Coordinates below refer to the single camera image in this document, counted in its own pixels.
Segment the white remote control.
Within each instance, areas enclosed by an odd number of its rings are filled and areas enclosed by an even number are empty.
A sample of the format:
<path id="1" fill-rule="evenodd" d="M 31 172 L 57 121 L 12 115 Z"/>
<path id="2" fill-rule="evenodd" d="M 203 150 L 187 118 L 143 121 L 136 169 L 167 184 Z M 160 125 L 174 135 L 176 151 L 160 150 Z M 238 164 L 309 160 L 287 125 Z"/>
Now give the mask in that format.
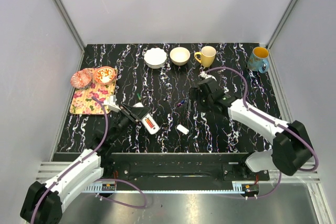
<path id="1" fill-rule="evenodd" d="M 152 116 L 152 109 L 144 106 L 141 102 L 132 107 L 132 113 L 135 115 L 137 122 L 141 122 L 146 130 L 151 134 L 156 134 L 160 127 Z"/>

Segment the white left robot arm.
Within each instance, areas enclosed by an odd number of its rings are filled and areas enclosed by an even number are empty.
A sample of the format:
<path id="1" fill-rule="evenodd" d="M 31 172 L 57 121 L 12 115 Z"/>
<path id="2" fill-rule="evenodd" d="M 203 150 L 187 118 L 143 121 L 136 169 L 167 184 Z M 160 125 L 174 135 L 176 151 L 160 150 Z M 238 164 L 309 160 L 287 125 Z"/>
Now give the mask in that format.
<path id="1" fill-rule="evenodd" d="M 151 108 L 137 104 L 122 104 L 120 117 L 113 124 L 106 119 L 102 137 L 94 139 L 90 148 L 85 149 L 59 174 L 44 183 L 35 181 L 27 191 L 20 217 L 28 223 L 59 223 L 63 213 L 89 185 L 109 180 L 138 187 L 127 180 L 119 179 L 114 173 L 110 142 L 117 139 L 131 123 L 140 122 L 150 115 Z"/>

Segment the white battery cover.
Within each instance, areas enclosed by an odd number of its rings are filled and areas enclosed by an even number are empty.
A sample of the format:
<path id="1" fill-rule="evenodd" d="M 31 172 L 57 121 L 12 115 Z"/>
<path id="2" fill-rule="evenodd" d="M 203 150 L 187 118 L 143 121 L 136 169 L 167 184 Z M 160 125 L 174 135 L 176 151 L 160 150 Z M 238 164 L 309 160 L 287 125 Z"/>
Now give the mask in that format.
<path id="1" fill-rule="evenodd" d="M 189 133 L 189 130 L 181 124 L 179 124 L 176 129 L 185 135 Z"/>

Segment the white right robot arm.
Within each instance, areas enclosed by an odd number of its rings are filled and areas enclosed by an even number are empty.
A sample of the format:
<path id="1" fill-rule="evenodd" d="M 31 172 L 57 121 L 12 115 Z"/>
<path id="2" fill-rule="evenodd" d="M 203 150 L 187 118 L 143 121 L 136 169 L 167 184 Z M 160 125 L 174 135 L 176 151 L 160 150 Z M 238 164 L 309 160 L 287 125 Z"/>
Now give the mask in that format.
<path id="1" fill-rule="evenodd" d="M 254 152 L 243 158 L 239 175 L 250 180 L 262 170 L 277 169 L 292 176 L 313 156 L 313 148 L 305 126 L 277 119 L 242 98 L 225 92 L 213 78 L 204 79 L 190 88 L 189 98 L 202 112 L 213 112 L 240 122 L 266 139 L 271 150 Z"/>

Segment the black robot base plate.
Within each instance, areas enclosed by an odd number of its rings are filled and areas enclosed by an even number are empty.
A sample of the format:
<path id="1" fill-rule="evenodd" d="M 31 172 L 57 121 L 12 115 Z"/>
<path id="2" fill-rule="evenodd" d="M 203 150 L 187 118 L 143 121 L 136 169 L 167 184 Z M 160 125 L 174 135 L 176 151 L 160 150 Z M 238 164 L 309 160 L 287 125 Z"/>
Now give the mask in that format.
<path id="1" fill-rule="evenodd" d="M 119 179 L 137 183 L 218 185 L 219 182 L 267 182 L 268 172 L 257 174 L 243 166 L 245 153 L 115 153 L 113 172 Z"/>

